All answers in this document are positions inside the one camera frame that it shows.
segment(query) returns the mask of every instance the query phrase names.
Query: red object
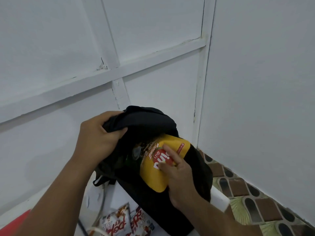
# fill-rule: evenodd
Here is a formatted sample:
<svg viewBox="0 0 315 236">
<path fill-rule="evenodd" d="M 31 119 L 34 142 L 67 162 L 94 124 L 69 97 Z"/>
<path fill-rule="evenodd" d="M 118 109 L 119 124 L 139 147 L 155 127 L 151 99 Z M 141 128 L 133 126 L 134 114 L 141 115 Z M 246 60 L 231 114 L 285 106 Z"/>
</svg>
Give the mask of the red object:
<svg viewBox="0 0 315 236">
<path fill-rule="evenodd" d="M 26 211 L 25 213 L 21 214 L 15 220 L 4 226 L 0 229 L 0 236 L 11 236 L 13 235 L 19 226 L 23 223 L 23 221 L 27 218 L 28 214 L 31 210 Z"/>
</svg>

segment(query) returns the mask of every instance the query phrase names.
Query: white wooden beam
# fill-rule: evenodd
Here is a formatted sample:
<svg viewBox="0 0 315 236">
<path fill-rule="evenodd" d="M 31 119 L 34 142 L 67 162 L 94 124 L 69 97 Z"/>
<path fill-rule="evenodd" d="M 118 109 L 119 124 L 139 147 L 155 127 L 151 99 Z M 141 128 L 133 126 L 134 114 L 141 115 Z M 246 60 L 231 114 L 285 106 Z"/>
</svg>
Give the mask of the white wooden beam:
<svg viewBox="0 0 315 236">
<path fill-rule="evenodd" d="M 210 51 L 212 23 L 213 23 L 213 18 L 214 18 L 214 13 L 215 13 L 215 2 L 216 0 L 204 0 L 201 38 L 205 38 L 207 42 L 206 42 L 206 46 L 201 49 L 200 54 L 199 54 L 195 116 L 194 116 L 194 125 L 192 129 L 192 144 L 195 147 L 197 147 L 198 145 L 204 84 L 206 80 L 208 55 Z"/>
<path fill-rule="evenodd" d="M 112 90 L 119 110 L 125 110 L 129 105 L 131 105 L 123 78 L 112 81 Z"/>
<path fill-rule="evenodd" d="M 206 38 L 188 40 L 177 46 L 122 63 L 115 69 L 94 71 L 1 101 L 0 123 L 199 49 L 204 47 L 206 42 Z"/>
<path fill-rule="evenodd" d="M 108 69 L 117 68 L 119 58 L 103 0 L 82 0 L 82 3 L 104 64 Z"/>
</svg>

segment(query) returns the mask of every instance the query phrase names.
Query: yellow package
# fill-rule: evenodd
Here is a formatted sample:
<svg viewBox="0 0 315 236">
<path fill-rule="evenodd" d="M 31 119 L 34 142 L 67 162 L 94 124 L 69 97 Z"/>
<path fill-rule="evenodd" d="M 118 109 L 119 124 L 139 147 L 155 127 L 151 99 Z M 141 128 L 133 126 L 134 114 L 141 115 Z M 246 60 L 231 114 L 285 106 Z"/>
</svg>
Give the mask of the yellow package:
<svg viewBox="0 0 315 236">
<path fill-rule="evenodd" d="M 190 148 L 189 141 L 163 134 L 150 143 L 135 146 L 132 152 L 133 161 L 140 163 L 141 178 L 150 188 L 159 193 L 166 189 L 168 179 L 165 173 L 159 170 L 158 164 L 165 162 L 171 166 L 175 165 L 173 159 L 162 148 L 164 144 L 177 152 L 181 158 L 186 156 Z"/>
</svg>

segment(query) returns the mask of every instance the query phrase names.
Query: tiled floor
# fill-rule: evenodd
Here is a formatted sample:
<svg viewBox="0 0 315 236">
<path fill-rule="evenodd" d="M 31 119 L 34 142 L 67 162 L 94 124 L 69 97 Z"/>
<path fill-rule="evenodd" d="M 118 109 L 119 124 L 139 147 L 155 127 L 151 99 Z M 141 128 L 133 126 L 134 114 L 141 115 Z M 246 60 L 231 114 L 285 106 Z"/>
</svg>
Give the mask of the tiled floor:
<svg viewBox="0 0 315 236">
<path fill-rule="evenodd" d="M 199 150 L 213 172 L 213 187 L 230 200 L 226 214 L 261 236 L 315 236 L 315 230 L 231 170 Z"/>
</svg>

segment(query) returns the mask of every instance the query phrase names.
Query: black fabric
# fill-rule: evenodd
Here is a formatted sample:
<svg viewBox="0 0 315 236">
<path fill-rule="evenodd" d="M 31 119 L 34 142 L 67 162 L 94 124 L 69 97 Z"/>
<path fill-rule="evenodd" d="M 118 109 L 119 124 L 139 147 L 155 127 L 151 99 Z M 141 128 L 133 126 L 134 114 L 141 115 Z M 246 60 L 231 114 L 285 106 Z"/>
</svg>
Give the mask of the black fabric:
<svg viewBox="0 0 315 236">
<path fill-rule="evenodd" d="M 177 210 L 169 199 L 168 188 L 157 193 L 152 190 L 132 169 L 124 165 L 128 153 L 137 143 L 150 142 L 166 133 L 178 137 L 176 123 L 155 108 L 129 106 L 124 113 L 114 116 L 104 123 L 107 132 L 128 127 L 126 134 L 118 141 L 113 153 L 102 161 L 97 175 L 98 181 L 116 179 L 124 190 L 171 236 L 186 236 L 193 230 L 187 218 Z M 190 146 L 184 160 L 191 166 L 197 192 L 210 202 L 212 171 L 194 146 Z"/>
</svg>

